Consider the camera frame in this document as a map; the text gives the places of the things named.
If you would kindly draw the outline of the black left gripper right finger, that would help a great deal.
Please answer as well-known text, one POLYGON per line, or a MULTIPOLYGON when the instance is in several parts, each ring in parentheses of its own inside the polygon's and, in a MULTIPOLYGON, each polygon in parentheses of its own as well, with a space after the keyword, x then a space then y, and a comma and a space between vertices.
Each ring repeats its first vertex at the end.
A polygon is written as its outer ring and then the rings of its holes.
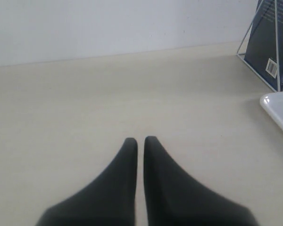
POLYGON ((144 142, 143 181, 150 226, 257 226, 251 211, 195 180, 154 136, 144 142))

